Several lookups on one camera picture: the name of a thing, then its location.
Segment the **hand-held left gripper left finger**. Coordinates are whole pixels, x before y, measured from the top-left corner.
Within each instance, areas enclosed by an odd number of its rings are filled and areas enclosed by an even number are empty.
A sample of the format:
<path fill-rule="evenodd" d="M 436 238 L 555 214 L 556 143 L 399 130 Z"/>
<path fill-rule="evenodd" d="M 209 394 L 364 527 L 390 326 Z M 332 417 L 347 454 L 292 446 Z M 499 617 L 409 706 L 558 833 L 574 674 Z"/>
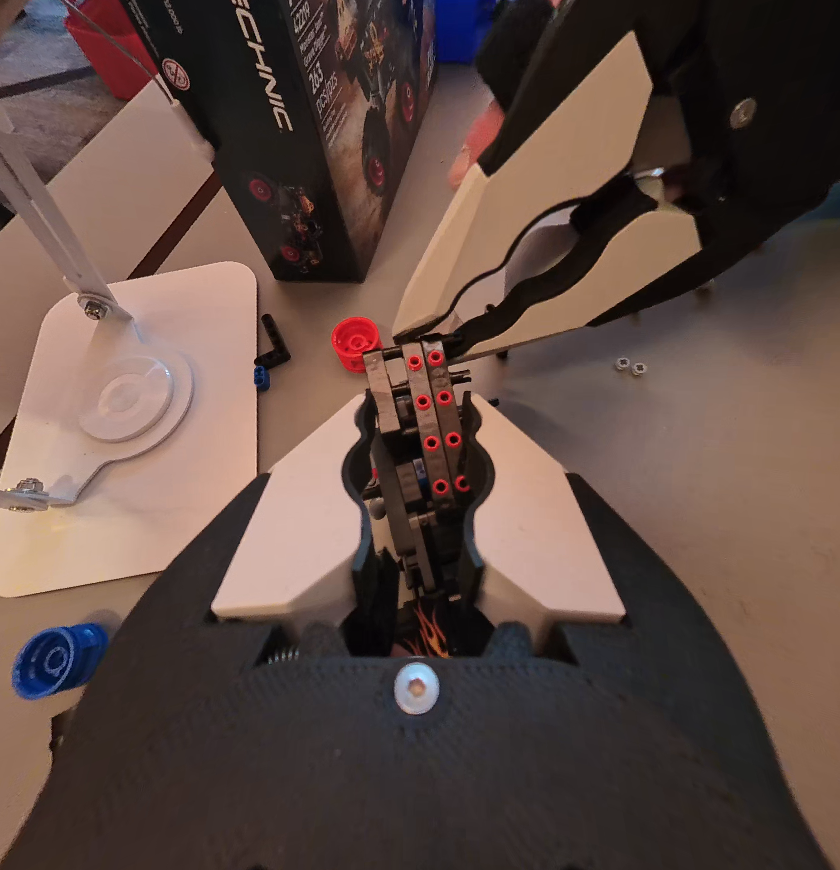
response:
<path fill-rule="evenodd" d="M 391 655 L 399 566 L 375 548 L 362 498 L 375 416 L 365 391 L 271 468 L 215 594 L 217 617 L 270 619 L 294 638 L 333 624 L 352 655 Z"/>

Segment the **toy set box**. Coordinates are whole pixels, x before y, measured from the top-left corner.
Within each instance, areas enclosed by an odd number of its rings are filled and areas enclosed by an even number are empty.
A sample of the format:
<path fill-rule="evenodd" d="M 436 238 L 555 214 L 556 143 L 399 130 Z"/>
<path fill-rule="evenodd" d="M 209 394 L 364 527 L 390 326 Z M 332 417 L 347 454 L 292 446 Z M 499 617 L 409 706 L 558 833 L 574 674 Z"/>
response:
<path fill-rule="evenodd" d="M 364 281 L 436 81 L 436 3 L 121 5 L 273 277 Z"/>

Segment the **blue wheel hub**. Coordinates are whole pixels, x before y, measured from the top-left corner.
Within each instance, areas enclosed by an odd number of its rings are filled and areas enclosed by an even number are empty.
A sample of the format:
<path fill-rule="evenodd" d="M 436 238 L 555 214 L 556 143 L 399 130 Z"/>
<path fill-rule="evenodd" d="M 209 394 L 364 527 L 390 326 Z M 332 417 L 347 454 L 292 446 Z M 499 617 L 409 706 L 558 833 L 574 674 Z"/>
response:
<path fill-rule="evenodd" d="M 83 687 L 101 663 L 109 643 L 102 625 L 83 623 L 47 628 L 31 637 L 12 665 L 12 689 L 27 701 Z"/>

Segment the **black beam assembly red pins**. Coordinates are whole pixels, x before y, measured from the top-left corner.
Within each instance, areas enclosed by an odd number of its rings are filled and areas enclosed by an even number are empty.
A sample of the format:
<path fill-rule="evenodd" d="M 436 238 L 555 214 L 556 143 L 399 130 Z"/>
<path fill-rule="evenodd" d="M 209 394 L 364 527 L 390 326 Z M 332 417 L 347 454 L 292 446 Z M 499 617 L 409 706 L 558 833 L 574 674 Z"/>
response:
<path fill-rule="evenodd" d="M 470 486 L 460 410 L 440 335 L 363 353 L 382 451 L 408 512 L 456 513 Z"/>

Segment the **red wheel hub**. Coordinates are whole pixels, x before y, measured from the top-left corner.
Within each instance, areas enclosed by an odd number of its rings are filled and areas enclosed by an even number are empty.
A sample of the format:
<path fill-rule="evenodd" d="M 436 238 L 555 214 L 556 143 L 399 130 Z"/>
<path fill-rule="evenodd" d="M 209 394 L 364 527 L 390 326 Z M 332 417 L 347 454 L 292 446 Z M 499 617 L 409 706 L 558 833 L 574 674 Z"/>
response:
<path fill-rule="evenodd" d="M 364 374 L 364 355 L 382 350 L 382 338 L 374 321 L 360 316 L 344 319 L 334 327 L 331 344 L 342 366 Z"/>

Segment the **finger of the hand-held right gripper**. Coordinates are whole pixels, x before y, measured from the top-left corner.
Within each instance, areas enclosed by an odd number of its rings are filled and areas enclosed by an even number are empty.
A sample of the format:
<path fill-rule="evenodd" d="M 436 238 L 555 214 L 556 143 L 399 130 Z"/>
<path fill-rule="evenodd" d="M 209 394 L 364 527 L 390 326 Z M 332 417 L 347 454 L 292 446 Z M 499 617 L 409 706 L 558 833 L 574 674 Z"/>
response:
<path fill-rule="evenodd" d="M 582 328 L 701 250 L 695 218 L 669 203 L 626 203 L 554 266 L 518 282 L 495 310 L 467 321 L 452 358 L 468 361 Z"/>
<path fill-rule="evenodd" d="M 630 31 L 501 168 L 488 175 L 471 166 L 408 282 L 394 339 L 446 317 L 463 287 L 497 271 L 533 221 L 593 194 L 623 170 L 651 90 Z"/>

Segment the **black blue toy car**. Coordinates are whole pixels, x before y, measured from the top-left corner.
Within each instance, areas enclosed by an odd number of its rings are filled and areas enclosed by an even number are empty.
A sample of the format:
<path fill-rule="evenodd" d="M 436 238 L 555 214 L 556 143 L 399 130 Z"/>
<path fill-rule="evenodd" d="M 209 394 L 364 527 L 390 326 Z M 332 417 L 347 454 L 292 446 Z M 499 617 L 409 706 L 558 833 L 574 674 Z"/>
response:
<path fill-rule="evenodd" d="M 442 337 L 447 345 L 448 366 L 456 392 L 456 387 L 466 384 L 471 376 L 468 371 L 451 371 L 454 337 Z M 462 399 L 457 396 L 456 399 L 463 438 Z M 461 603 L 461 532 L 472 496 L 469 494 L 468 500 L 453 515 L 439 517 L 434 512 L 408 512 L 393 466 L 382 451 L 377 416 L 371 467 L 375 483 L 368 485 L 363 497 L 368 503 L 382 502 L 393 542 L 391 554 L 408 593 L 408 600 L 398 607 L 394 644 L 409 654 L 424 657 L 481 655 L 494 631 L 493 626 L 475 608 L 468 610 Z"/>

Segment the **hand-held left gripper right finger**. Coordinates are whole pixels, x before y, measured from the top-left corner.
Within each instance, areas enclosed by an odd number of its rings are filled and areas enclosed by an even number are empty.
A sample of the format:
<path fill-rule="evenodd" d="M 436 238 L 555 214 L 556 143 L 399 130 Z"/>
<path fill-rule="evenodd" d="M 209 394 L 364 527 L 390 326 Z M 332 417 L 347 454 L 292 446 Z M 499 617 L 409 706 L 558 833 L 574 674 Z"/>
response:
<path fill-rule="evenodd" d="M 624 603 L 564 468 L 483 397 L 465 392 L 461 410 L 463 607 L 522 625 L 534 649 L 561 623 L 620 622 Z"/>

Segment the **red storage bin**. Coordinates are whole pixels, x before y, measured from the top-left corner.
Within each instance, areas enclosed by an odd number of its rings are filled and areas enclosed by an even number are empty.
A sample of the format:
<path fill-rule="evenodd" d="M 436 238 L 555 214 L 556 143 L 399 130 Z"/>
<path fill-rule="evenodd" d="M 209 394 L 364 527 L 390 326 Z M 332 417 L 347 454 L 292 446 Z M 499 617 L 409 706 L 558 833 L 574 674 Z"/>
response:
<path fill-rule="evenodd" d="M 128 102 L 156 76 L 156 65 L 120 1 L 72 1 L 67 32 L 110 93 Z"/>

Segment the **white book stand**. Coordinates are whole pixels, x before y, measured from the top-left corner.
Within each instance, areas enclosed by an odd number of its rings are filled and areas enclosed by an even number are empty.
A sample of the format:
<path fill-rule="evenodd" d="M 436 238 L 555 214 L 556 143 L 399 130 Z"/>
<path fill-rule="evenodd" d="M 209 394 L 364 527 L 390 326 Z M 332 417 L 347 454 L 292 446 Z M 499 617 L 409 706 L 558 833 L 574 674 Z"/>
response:
<path fill-rule="evenodd" d="M 217 263 L 109 286 L 99 322 L 74 294 L 45 315 L 0 484 L 43 482 L 58 417 L 88 346 L 163 345 L 194 373 L 186 417 L 162 444 L 100 471 L 77 502 L 0 509 L 0 596 L 22 597 L 163 571 L 258 471 L 258 285 Z"/>

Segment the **light grey desk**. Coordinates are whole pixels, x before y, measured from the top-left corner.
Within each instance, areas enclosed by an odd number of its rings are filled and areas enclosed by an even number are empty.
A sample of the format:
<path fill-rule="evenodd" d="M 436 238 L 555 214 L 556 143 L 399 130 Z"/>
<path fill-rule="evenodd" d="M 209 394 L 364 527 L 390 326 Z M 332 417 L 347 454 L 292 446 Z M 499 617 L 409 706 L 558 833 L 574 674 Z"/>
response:
<path fill-rule="evenodd" d="M 360 389 L 330 345 L 353 315 L 386 336 L 451 199 L 447 170 L 490 102 L 436 87 L 361 285 L 281 285 L 212 168 L 147 85 L 74 159 L 44 169 L 107 280 L 222 260 L 253 270 L 293 360 L 259 400 L 266 470 Z M 616 359 L 648 371 L 618 372 Z M 473 384 L 588 483 L 690 589 L 752 687 L 784 772 L 840 868 L 840 189 L 686 296 L 485 358 Z"/>

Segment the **person's right hand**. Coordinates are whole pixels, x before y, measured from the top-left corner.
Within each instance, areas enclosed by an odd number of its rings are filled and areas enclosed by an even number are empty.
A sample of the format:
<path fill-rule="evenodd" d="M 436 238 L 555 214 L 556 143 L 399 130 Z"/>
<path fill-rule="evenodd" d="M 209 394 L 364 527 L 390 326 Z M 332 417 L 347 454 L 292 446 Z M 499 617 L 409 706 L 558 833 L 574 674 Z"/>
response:
<path fill-rule="evenodd" d="M 495 99 L 492 99 L 471 125 L 447 175 L 452 190 L 458 190 L 469 169 L 477 164 L 481 154 L 495 141 L 504 117 L 504 110 Z"/>

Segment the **white oval stand base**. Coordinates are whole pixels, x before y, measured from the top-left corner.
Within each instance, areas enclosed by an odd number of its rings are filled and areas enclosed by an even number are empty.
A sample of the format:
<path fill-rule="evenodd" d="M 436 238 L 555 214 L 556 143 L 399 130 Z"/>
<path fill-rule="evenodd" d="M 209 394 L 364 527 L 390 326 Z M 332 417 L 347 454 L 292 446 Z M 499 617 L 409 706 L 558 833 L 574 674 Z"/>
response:
<path fill-rule="evenodd" d="M 47 505 L 75 504 L 107 466 L 162 444 L 193 398 L 193 369 L 175 349 L 90 344 L 54 422 L 43 477 Z"/>

